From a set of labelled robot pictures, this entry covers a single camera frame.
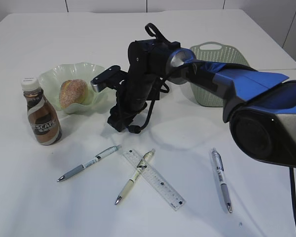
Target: pen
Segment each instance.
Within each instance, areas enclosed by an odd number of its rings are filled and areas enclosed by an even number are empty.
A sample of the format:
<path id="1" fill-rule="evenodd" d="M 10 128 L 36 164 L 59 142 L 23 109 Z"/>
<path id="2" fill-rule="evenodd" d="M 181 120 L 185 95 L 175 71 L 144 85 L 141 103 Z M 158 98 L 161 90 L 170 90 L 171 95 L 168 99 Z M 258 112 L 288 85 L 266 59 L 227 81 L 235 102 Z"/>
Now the pen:
<path id="1" fill-rule="evenodd" d="M 218 175 L 219 184 L 221 186 L 223 200 L 225 202 L 225 205 L 226 205 L 229 213 L 232 213 L 231 200 L 230 200 L 230 197 L 229 197 L 229 191 L 228 191 L 227 184 L 225 182 L 225 176 L 224 176 L 224 171 L 223 171 L 222 157 L 216 151 L 215 148 L 212 149 L 212 158 L 214 160 L 216 172 L 217 172 L 217 175 Z"/>
<path id="2" fill-rule="evenodd" d="M 122 201 L 122 199 L 124 199 L 126 197 L 126 195 L 129 193 L 129 191 L 132 189 L 132 187 L 134 186 L 135 182 L 137 181 L 139 175 L 146 168 L 146 166 L 145 166 L 146 160 L 153 157 L 154 152 L 155 152 L 155 149 L 152 149 L 150 152 L 147 152 L 143 156 L 143 158 L 140 160 L 140 162 L 137 165 L 137 169 L 136 169 L 135 173 L 127 181 L 126 185 L 124 186 L 122 191 L 119 193 L 119 195 L 115 201 L 115 205 L 119 204 Z"/>
<path id="3" fill-rule="evenodd" d="M 68 171 L 66 174 L 64 174 L 63 176 L 61 176 L 57 182 L 62 182 L 62 181 L 65 181 L 67 179 L 69 179 L 70 177 L 80 173 L 81 171 L 85 170 L 86 168 L 88 168 L 89 166 L 93 165 L 94 163 L 102 160 L 103 158 L 107 157 L 108 155 L 116 152 L 118 149 L 121 148 L 121 145 L 118 145 L 118 146 L 113 146 L 113 147 L 109 147 L 107 148 L 106 150 L 102 151 L 101 153 L 97 154 L 94 159 L 84 163 L 84 164 L 81 164 L 81 165 L 78 165 L 76 168 Z"/>

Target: beige pen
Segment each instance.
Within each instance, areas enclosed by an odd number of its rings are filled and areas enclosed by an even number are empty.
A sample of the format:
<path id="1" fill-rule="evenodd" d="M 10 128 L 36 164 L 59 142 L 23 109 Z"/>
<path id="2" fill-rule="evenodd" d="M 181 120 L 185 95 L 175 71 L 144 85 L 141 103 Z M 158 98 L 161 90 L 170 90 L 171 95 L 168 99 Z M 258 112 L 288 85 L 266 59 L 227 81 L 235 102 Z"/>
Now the beige pen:
<path id="1" fill-rule="evenodd" d="M 140 162 L 137 165 L 136 172 L 132 175 L 132 177 L 127 181 L 126 185 L 122 189 L 122 191 L 119 193 L 115 205 L 119 204 L 122 199 L 126 197 L 126 195 L 129 193 L 129 191 L 132 189 L 132 187 L 135 185 L 135 182 L 137 181 L 138 177 L 140 176 L 141 172 L 146 168 L 145 164 L 146 161 L 153 157 L 155 152 L 155 149 L 152 149 L 150 152 L 147 152 L 143 158 L 140 160 Z"/>

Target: sugar-coated bun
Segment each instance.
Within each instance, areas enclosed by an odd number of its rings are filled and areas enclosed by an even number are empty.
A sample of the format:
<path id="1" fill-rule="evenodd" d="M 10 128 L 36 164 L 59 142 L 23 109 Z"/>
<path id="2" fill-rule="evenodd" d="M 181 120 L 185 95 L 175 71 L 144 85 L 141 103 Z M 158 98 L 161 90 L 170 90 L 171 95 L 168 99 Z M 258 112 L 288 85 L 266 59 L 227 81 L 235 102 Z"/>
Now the sugar-coated bun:
<path id="1" fill-rule="evenodd" d="M 59 103 L 65 109 L 73 103 L 81 104 L 88 94 L 88 85 L 84 80 L 75 79 L 65 81 L 60 88 Z"/>

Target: nescafe bottle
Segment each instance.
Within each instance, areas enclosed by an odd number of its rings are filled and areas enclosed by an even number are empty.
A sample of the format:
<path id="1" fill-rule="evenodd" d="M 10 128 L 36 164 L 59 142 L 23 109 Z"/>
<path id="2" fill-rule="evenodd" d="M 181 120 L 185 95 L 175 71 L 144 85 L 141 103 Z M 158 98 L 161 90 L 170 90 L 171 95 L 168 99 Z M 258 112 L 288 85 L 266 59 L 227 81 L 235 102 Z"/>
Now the nescafe bottle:
<path id="1" fill-rule="evenodd" d="M 58 117 L 37 78 L 24 78 L 21 85 L 28 103 L 28 119 L 37 141 L 45 146 L 57 142 L 62 135 Z"/>

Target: clear ruler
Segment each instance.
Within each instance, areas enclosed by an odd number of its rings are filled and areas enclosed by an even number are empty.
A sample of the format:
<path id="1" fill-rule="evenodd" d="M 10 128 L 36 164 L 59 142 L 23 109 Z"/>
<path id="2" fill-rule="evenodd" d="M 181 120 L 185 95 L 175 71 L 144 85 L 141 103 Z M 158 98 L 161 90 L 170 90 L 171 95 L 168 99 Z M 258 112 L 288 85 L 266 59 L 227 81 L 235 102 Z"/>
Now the clear ruler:
<path id="1" fill-rule="evenodd" d="M 143 156 L 139 155 L 135 150 L 129 150 L 123 154 L 125 158 L 135 167 Z M 167 203 L 176 211 L 186 203 L 184 198 L 147 162 L 146 168 L 141 175 L 146 181 L 166 200 Z"/>

